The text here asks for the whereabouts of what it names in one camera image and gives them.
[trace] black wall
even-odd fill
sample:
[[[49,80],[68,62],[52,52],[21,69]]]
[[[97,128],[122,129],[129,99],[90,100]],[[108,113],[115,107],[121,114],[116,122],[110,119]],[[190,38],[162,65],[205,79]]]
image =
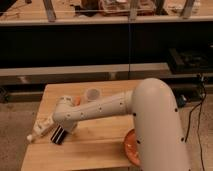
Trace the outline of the black wall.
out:
[[[213,22],[0,27],[0,68],[164,62],[213,44]]]

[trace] orange bowl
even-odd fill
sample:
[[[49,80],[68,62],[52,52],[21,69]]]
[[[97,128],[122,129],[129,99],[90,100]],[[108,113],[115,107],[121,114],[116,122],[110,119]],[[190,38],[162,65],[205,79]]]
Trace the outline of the orange bowl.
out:
[[[129,161],[134,165],[140,167],[140,160],[137,151],[137,143],[134,129],[130,130],[124,138],[124,149]]]

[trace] black object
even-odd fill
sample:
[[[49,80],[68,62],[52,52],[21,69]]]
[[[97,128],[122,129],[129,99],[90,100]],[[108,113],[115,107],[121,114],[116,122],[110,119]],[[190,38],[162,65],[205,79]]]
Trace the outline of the black object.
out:
[[[68,132],[66,130],[64,130],[61,126],[58,126],[51,137],[51,141],[54,144],[61,145],[67,134]]]
[[[169,49],[168,64],[174,74],[213,72],[213,49]]]
[[[0,0],[0,16],[7,11],[17,0]]]
[[[90,9],[89,7],[87,9],[81,8],[80,5],[74,5],[75,8],[75,14],[78,15],[86,15],[88,17],[92,17],[97,13],[97,10],[93,12],[93,9]]]
[[[32,3],[32,0],[25,0],[25,3],[26,3],[26,4],[31,4],[31,3]]]

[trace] floor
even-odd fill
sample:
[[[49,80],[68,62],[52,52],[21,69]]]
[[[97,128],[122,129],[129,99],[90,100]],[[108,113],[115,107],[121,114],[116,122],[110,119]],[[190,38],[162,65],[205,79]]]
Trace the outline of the floor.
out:
[[[186,131],[187,118],[190,109],[180,109],[183,129]],[[26,136],[31,132],[39,102],[0,104],[0,170],[19,171],[27,148]],[[199,146],[196,134],[196,110],[192,118],[192,129],[187,144],[192,171],[202,171]],[[200,133],[204,152],[206,171],[213,171],[213,95],[208,95],[204,104]],[[137,170],[137,169],[110,169],[111,171]]]

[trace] cable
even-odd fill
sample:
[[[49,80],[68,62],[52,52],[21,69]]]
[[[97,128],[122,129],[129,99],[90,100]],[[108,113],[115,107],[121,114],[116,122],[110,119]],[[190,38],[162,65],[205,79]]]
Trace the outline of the cable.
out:
[[[131,30],[131,22],[130,18],[128,19],[128,31],[129,31],[129,54],[128,54],[128,62],[129,62],[129,68],[128,68],[128,80],[130,79],[130,69],[131,69],[131,56],[132,56],[132,30]]]
[[[200,107],[199,113],[198,113],[197,136],[198,136],[198,142],[199,142],[199,147],[200,147],[201,165],[202,165],[203,171],[205,171],[205,166],[204,166],[204,161],[203,161],[203,149],[202,149],[202,144],[201,144],[201,139],[200,139],[200,133],[199,133],[199,130],[200,130],[200,119],[201,119],[201,114],[202,114],[202,107],[203,107],[203,103],[204,103],[204,101],[205,101],[205,99],[206,99],[206,95],[207,95],[203,80],[201,80],[201,87],[202,87],[202,91],[203,91],[203,93],[204,93],[204,96],[203,96],[203,98],[201,99],[200,103],[198,103],[197,105],[195,105],[195,106],[192,108],[192,110],[189,112],[188,128],[187,128],[187,132],[186,132],[186,136],[185,136],[185,142],[187,142],[188,136],[189,136],[189,133],[190,133],[190,128],[191,128],[191,116],[192,116],[192,113],[193,113],[193,111],[194,111],[196,108]]]
[[[204,85],[202,84],[203,87],[203,91],[204,91],[204,97],[200,106],[200,111],[198,114],[198,126],[197,126],[197,136],[198,136],[198,142],[199,142],[199,146],[200,146],[200,159],[201,159],[201,165],[202,165],[202,169],[203,171],[205,171],[205,166],[204,166],[204,162],[203,162],[203,148],[202,148],[202,144],[201,144],[201,139],[200,139],[200,118],[201,118],[201,114],[202,114],[202,107],[203,107],[203,102],[206,99],[206,89],[204,87]]]

